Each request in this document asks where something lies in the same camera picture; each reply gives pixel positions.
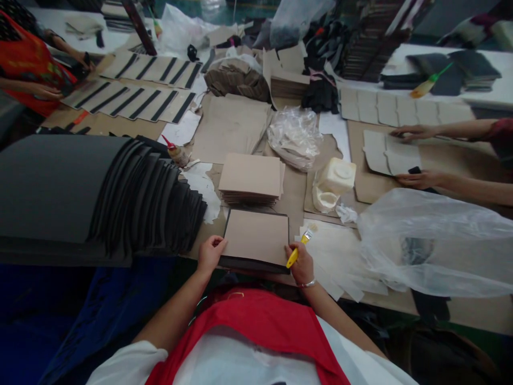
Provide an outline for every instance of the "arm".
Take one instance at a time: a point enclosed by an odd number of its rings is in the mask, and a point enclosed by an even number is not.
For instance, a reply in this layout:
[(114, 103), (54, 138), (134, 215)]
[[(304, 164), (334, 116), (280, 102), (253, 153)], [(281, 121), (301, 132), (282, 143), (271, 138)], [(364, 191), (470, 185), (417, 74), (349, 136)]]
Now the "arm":
[(11, 80), (0, 77), (0, 88), (10, 91), (34, 94), (43, 100), (58, 100), (63, 97), (57, 88), (23, 80)]
[[(301, 242), (291, 243), (286, 246), (287, 258), (292, 250), (298, 248), (299, 256), (295, 264), (292, 265), (292, 275), (299, 284), (306, 284), (314, 280), (314, 262), (311, 255), (306, 251), (306, 247)], [(301, 289), (312, 309), (319, 317), (330, 324), (333, 329), (342, 336), (353, 342), (362, 350), (370, 351), (385, 359), (386, 356), (375, 345), (374, 342), (358, 327), (357, 324), (337, 305), (329, 296), (320, 283), (316, 282), (313, 286)]]
[(435, 171), (401, 174), (397, 175), (397, 179), (401, 184), (419, 190), (441, 187), (478, 201), (513, 206), (513, 184), (510, 183), (488, 182)]
[(404, 137), (405, 142), (412, 140), (428, 139), (434, 136), (446, 136), (450, 138), (479, 139), (491, 130), (496, 119), (478, 119), (466, 122), (451, 123), (441, 126), (404, 126), (390, 133), (392, 136)]
[(179, 291), (160, 308), (132, 343), (149, 341), (157, 349), (172, 351), (182, 338), (227, 241), (213, 235), (201, 244), (198, 268)]

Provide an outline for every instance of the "orange fabric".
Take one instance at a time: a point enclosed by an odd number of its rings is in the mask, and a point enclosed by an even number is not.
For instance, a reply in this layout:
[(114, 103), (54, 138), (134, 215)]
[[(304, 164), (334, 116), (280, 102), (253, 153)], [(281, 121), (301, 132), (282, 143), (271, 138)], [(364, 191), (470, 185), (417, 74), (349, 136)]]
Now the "orange fabric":
[[(0, 41), (0, 67), (5, 77), (11, 80), (22, 80), (44, 84), (61, 89), (65, 84), (73, 84), (76, 78), (65, 68), (53, 60), (45, 43), (16, 24), (4, 12), (0, 13), (18, 31), (22, 39), (16, 42)], [(47, 117), (58, 106), (59, 101), (44, 101), (32, 94), (5, 90), (20, 103), (35, 112)]]

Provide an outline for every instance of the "black strip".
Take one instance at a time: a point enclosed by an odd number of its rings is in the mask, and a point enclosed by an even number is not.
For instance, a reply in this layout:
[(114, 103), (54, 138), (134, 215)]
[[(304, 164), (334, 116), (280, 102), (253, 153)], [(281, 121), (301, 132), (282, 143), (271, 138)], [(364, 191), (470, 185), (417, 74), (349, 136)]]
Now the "black strip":
[(148, 104), (150, 104), (153, 99), (155, 99), (157, 96), (159, 96), (159, 93), (161, 93), (162, 91), (155, 91), (154, 93), (151, 94), (151, 96), (148, 98), (148, 100), (146, 102), (144, 102), (143, 104), (141, 104), (141, 107), (139, 107), (132, 115), (130, 115), (130, 117), (128, 119), (130, 120), (134, 120), (135, 118), (137, 118), (137, 116), (144, 111), (144, 109), (146, 107), (148, 107)]
[(189, 63), (190, 61), (186, 61), (182, 68), (180, 68), (180, 70), (176, 73), (175, 77), (171, 79), (171, 81), (169, 82), (169, 84), (174, 84), (178, 81), (178, 79), (180, 78), (180, 76), (182, 76), (183, 72), (185, 71), (185, 69), (189, 66)]
[(117, 116), (122, 109), (124, 109), (127, 105), (129, 105), (137, 96), (139, 96), (144, 91), (144, 88), (139, 88), (135, 94), (126, 99), (118, 108), (112, 111), (109, 115), (112, 117)]
[(178, 94), (178, 92), (176, 91), (173, 91), (169, 94), (169, 96), (167, 97), (167, 99), (164, 101), (164, 103), (162, 103), (162, 106), (160, 106), (160, 108), (157, 110), (157, 112), (155, 113), (155, 115), (153, 115), (151, 117), (151, 121), (157, 121), (160, 116), (162, 115), (162, 113), (164, 112), (164, 110), (167, 108), (167, 106), (171, 103), (171, 101), (175, 98), (176, 94)]
[(196, 75), (198, 74), (200, 68), (201, 68), (201, 63), (197, 63), (196, 66), (194, 67), (194, 70), (192, 70), (191, 77), (185, 84), (185, 88), (190, 89), (192, 87), (192, 84), (194, 83), (194, 79), (196, 78)]
[(144, 76), (144, 74), (146, 73), (146, 71), (151, 67), (151, 65), (155, 62), (155, 60), (157, 60), (157, 57), (156, 56), (153, 56), (150, 61), (148, 62), (148, 64), (146, 64), (146, 67), (143, 68), (143, 70), (141, 71), (141, 73), (139, 75), (137, 75), (137, 77), (135, 78), (136, 80), (141, 80), (142, 77)]
[(180, 110), (178, 111), (178, 114), (176, 114), (176, 116), (173, 119), (172, 123), (174, 123), (174, 124), (180, 123), (180, 120), (182, 119), (182, 116), (187, 111), (187, 108), (189, 108), (189, 105), (191, 104), (191, 102), (192, 102), (192, 100), (194, 99), (195, 96), (196, 96), (195, 93), (190, 93), (190, 95), (187, 97), (187, 99), (185, 99), (185, 102), (183, 103), (183, 105), (180, 107)]
[(107, 88), (108, 86), (110, 86), (111, 84), (109, 82), (106, 82), (104, 83), (100, 88), (98, 88), (96, 91), (94, 91), (91, 95), (89, 95), (88, 97), (86, 97), (84, 100), (82, 100), (81, 102), (79, 102), (78, 104), (75, 105), (75, 108), (76, 109), (79, 109), (80, 107), (82, 107), (85, 103), (87, 103), (88, 101), (90, 101), (92, 98), (94, 98), (96, 95), (98, 95), (100, 92), (102, 92), (105, 88)]
[(173, 68), (175, 63), (176, 63), (176, 58), (171, 59), (171, 61), (169, 62), (168, 66), (166, 68), (166, 70), (164, 71), (164, 73), (160, 77), (160, 81), (164, 81), (167, 78), (167, 75), (169, 75), (169, 72), (171, 71), (171, 68)]
[(89, 111), (89, 113), (91, 114), (95, 114), (97, 113), (100, 109), (102, 109), (103, 107), (105, 107), (107, 104), (109, 104), (111, 101), (113, 101), (114, 99), (116, 99), (118, 96), (120, 96), (121, 94), (123, 94), (126, 90), (128, 89), (128, 87), (123, 87), (120, 91), (116, 92), (114, 95), (112, 95), (110, 98), (108, 98), (106, 101), (98, 104), (96, 107), (94, 107), (91, 111)]
[(119, 79), (122, 76), (122, 74), (124, 74), (126, 72), (126, 70), (135, 62), (135, 60), (137, 59), (137, 56), (138, 55), (136, 53), (133, 53), (132, 57), (130, 58), (128, 63), (126, 63), (126, 65), (123, 67), (123, 69), (114, 78)]

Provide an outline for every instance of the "plastic wrap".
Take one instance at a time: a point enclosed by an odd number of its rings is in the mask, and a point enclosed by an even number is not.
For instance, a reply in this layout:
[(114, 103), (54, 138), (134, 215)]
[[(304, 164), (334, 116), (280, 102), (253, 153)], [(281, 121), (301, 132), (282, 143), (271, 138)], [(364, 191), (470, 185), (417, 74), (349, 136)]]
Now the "plastic wrap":
[(285, 162), (308, 172), (319, 154), (322, 134), (317, 128), (317, 114), (311, 109), (285, 107), (278, 111), (267, 128), (271, 148)]
[(270, 31), (271, 48), (287, 48), (305, 37), (310, 23), (335, 6), (334, 0), (281, 0)]
[(454, 297), (513, 293), (513, 221), (494, 211), (393, 189), (357, 224), (368, 268), (394, 289)]
[(170, 4), (166, 4), (164, 8), (160, 25), (162, 35), (159, 41), (162, 50), (171, 52), (186, 52), (190, 44), (198, 50), (207, 47), (206, 35), (219, 28), (200, 18), (192, 19)]

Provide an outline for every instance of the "plastic bag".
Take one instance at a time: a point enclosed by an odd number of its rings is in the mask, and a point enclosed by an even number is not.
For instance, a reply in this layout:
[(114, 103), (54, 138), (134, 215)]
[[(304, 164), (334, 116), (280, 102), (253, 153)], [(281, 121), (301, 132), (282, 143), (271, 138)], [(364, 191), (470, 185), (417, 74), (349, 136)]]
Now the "plastic bag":
[(271, 148), (285, 162), (308, 172), (319, 154), (322, 135), (317, 129), (317, 114), (311, 109), (285, 107), (278, 111), (267, 128)]
[(305, 37), (310, 23), (335, 6), (334, 0), (281, 0), (273, 17), (271, 48), (287, 48)]
[(200, 50), (208, 46), (206, 35), (219, 26), (204, 22), (200, 18), (191, 19), (177, 7), (166, 4), (164, 14), (160, 20), (162, 35), (160, 44), (163, 51), (186, 52), (187, 47), (192, 44)]
[(393, 189), (360, 214), (368, 269), (394, 289), (454, 297), (513, 292), (513, 221), (429, 192)]

